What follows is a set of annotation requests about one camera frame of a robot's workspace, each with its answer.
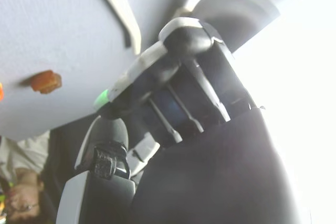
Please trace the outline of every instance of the bright white light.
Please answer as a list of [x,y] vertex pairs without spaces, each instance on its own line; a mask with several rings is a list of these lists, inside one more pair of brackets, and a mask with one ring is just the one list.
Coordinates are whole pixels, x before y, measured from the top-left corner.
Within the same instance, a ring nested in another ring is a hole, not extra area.
[[318,224],[336,223],[335,3],[289,0],[235,53],[243,83],[275,126],[297,196]]

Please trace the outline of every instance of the gray panel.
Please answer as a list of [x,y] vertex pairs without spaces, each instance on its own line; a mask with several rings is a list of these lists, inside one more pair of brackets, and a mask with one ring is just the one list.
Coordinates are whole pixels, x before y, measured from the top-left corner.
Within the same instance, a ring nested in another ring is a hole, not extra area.
[[[151,45],[185,0],[129,0]],[[1,0],[0,134],[15,140],[93,113],[93,101],[134,60],[106,0]],[[52,69],[63,87],[34,93],[25,80]]]

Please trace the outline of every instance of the gray curved object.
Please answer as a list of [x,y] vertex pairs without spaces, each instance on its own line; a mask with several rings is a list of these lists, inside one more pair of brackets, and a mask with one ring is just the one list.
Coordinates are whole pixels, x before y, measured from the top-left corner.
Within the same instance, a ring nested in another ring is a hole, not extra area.
[[211,24],[231,52],[280,15],[269,0],[200,0],[192,16]]

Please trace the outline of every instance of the person's hair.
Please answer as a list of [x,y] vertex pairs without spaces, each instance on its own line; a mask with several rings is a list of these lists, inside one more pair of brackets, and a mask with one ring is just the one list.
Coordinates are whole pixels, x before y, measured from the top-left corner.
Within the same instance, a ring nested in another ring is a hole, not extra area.
[[43,200],[44,196],[43,196],[43,191],[39,193],[38,195],[38,205],[39,205],[39,214],[37,216],[34,217],[30,217],[26,220],[15,220],[15,221],[6,221],[6,224],[46,224],[48,223],[48,215],[46,214],[46,212],[44,211],[44,206],[43,206]]

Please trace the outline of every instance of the orange object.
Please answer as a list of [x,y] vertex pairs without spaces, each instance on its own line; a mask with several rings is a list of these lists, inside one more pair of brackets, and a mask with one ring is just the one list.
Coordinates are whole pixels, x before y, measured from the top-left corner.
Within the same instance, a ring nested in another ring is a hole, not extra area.
[[2,84],[0,82],[0,101],[4,98],[4,90],[2,88]]
[[48,94],[62,86],[62,78],[59,74],[48,70],[32,77],[30,86],[34,91]]

